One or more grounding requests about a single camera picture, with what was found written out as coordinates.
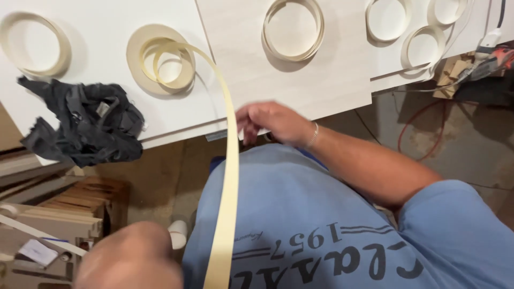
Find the black cloth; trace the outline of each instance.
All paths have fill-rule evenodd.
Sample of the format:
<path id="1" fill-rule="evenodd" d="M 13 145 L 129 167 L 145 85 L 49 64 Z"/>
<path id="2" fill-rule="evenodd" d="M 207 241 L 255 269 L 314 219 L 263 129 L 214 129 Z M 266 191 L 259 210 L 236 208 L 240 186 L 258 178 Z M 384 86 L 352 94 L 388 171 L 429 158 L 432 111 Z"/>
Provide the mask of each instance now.
<path id="1" fill-rule="evenodd" d="M 118 84 L 67 84 L 55 79 L 47 83 L 24 76 L 18 84 L 40 96 L 61 122 L 55 131 L 39 117 L 21 140 L 38 156 L 71 160 L 81 168 L 141 157 L 137 135 L 144 118 Z"/>

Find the light blue shirt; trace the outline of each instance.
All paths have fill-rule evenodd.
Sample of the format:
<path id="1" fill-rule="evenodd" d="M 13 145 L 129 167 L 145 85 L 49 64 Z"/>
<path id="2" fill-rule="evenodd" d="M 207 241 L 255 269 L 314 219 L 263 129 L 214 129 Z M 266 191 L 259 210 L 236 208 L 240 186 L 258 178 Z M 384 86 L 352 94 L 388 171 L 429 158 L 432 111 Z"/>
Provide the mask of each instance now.
<path id="1" fill-rule="evenodd" d="M 212 172 L 198 205 L 182 261 L 187 289 L 203 288 L 224 171 Z M 240 154 L 232 289 L 513 287 L 514 233 L 466 183 L 418 192 L 396 230 L 293 148 Z"/>

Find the man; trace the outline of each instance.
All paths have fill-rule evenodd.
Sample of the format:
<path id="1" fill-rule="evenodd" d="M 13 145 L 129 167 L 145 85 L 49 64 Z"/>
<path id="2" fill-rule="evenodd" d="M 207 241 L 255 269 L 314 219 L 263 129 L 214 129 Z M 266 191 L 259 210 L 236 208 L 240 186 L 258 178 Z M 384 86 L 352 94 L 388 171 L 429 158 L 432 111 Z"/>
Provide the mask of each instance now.
<path id="1" fill-rule="evenodd" d="M 288 146 L 240 155 L 231 288 L 512 288 L 514 233 L 468 184 L 275 102 L 236 117 L 245 144 L 269 129 Z M 221 164 L 202 193 L 184 288 L 203 288 L 223 174 Z M 398 229 L 370 202 L 393 211 Z M 171 251 L 166 230 L 129 226 L 84 258 L 76 287 L 181 288 Z"/>

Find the silver bracelet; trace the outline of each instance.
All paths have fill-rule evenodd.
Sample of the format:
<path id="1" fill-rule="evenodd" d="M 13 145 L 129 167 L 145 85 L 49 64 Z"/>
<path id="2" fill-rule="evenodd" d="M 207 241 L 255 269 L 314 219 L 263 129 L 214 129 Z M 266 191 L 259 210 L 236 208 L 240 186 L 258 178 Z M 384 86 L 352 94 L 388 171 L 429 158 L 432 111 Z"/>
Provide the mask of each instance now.
<path id="1" fill-rule="evenodd" d="M 314 142 L 316 141 L 316 138 L 318 137 L 318 132 L 320 130 L 320 127 L 317 123 L 314 123 L 314 124 L 316 125 L 316 130 L 314 131 L 314 135 L 313 135 L 312 139 L 310 139 L 310 142 L 305 147 L 306 149 L 312 147 L 314 145 Z"/>

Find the paper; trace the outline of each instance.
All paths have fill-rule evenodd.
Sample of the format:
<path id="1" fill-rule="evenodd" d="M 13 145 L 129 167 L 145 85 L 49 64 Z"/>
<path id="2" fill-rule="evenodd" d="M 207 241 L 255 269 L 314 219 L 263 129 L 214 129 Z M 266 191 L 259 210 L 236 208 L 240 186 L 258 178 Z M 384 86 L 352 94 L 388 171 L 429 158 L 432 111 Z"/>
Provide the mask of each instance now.
<path id="1" fill-rule="evenodd" d="M 48 248 L 34 239 L 30 239 L 25 245 L 23 245 L 18 253 L 31 258 L 45 267 L 58 256 L 57 251 Z"/>

